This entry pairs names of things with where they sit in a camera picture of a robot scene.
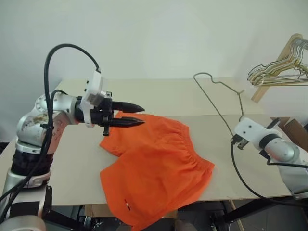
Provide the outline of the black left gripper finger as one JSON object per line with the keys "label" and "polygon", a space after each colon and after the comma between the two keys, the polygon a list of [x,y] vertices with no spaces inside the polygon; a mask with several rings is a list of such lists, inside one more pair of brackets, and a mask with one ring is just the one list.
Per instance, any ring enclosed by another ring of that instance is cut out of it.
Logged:
{"label": "black left gripper finger", "polygon": [[116,101],[113,101],[113,110],[122,111],[124,113],[138,113],[145,111],[143,107],[137,104]]}
{"label": "black left gripper finger", "polygon": [[129,128],[139,126],[144,123],[145,122],[143,120],[134,117],[113,118],[111,120],[111,127]]}

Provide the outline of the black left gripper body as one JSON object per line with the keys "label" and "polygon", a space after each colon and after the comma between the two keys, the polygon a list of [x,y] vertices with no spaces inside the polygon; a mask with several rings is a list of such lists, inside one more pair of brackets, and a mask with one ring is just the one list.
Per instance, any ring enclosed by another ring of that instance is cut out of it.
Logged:
{"label": "black left gripper body", "polygon": [[93,124],[104,127],[103,136],[109,136],[109,128],[114,118],[112,93],[110,91],[107,91],[101,102],[94,106],[90,115]]}

